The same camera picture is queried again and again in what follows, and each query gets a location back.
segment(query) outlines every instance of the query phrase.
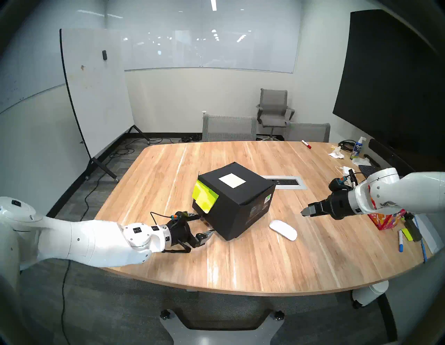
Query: tv screen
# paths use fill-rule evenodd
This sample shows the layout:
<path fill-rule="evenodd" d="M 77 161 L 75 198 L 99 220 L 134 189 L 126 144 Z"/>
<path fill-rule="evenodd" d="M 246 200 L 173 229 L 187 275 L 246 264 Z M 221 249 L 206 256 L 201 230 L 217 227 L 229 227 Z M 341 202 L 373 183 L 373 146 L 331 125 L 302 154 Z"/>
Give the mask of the tv screen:
<path fill-rule="evenodd" d="M 444 62 L 414 31 L 382 10 L 351 13 L 333 113 L 415 171 L 445 171 Z"/>

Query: white computer mouse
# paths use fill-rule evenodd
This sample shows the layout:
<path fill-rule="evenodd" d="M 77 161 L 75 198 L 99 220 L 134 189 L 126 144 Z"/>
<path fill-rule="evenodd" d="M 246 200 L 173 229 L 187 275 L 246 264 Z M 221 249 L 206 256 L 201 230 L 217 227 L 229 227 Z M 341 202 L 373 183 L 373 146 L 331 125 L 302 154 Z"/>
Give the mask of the white computer mouse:
<path fill-rule="evenodd" d="M 291 241 L 295 241 L 297 239 L 297 231 L 289 224 L 282 222 L 281 220 L 271 221 L 269 227 Z"/>

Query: gray carpet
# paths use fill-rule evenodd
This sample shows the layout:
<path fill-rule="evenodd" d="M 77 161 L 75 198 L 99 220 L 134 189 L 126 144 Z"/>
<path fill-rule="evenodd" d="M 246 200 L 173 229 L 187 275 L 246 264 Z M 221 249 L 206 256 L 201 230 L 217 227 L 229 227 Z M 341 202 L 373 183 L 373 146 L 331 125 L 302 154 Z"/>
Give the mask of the gray carpet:
<path fill-rule="evenodd" d="M 130 147 L 136 150 L 133 154 L 114 158 L 109 164 L 119 178 L 146 143 L 140 140 Z M 78 221 L 86 210 L 85 196 L 102 174 L 96 170 L 57 218 Z M 101 179 L 99 187 L 88 197 L 90 209 L 84 219 L 94 218 L 115 185 L 107 175 Z M 41 344 L 66 344 L 61 330 L 61 287 L 67 264 L 66 260 L 46 260 L 21 274 L 24 315 L 31 333 Z M 172 344 L 158 320 L 160 311 L 166 308 L 174 310 L 187 327 L 203 329 L 256 328 L 268 311 L 282 310 L 286 318 L 272 339 L 274 345 L 387 342 L 377 302 L 355 310 L 350 292 L 274 298 L 187 292 L 72 262 L 65 301 L 65 331 L 72 345 Z"/>

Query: mesh chair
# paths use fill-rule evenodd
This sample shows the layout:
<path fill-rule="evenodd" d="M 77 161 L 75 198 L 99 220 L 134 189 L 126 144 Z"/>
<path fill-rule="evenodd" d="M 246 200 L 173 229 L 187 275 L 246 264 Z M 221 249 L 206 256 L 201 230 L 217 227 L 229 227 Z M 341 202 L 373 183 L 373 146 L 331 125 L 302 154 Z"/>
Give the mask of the mesh chair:
<path fill-rule="evenodd" d="M 331 125 L 329 123 L 293 123 L 288 122 L 284 140 L 299 142 L 329 142 Z"/>
<path fill-rule="evenodd" d="M 256 118 L 254 116 L 216 116 L 204 114 L 202 141 L 255 141 Z"/>
<path fill-rule="evenodd" d="M 270 136 L 263 140 L 277 140 L 273 138 L 274 128 L 286 128 L 286 121 L 290 121 L 295 110 L 287 106 L 287 90 L 267 90 L 261 89 L 261 96 L 258 108 L 257 121 L 263 128 L 272 128 Z M 291 111 L 289 118 L 286 111 Z"/>

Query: colorful package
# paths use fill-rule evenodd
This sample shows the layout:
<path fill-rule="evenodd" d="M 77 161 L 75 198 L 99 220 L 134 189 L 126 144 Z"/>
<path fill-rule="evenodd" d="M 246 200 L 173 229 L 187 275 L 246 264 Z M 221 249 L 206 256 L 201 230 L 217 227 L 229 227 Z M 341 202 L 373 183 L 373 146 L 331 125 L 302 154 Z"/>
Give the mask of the colorful package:
<path fill-rule="evenodd" d="M 368 215 L 369 218 L 374 222 L 376 227 L 379 230 L 391 229 L 397 225 L 400 218 L 406 213 L 404 209 L 402 209 L 398 213 L 394 213 L 393 215 L 383 215 L 381 213 L 371 213 Z"/>

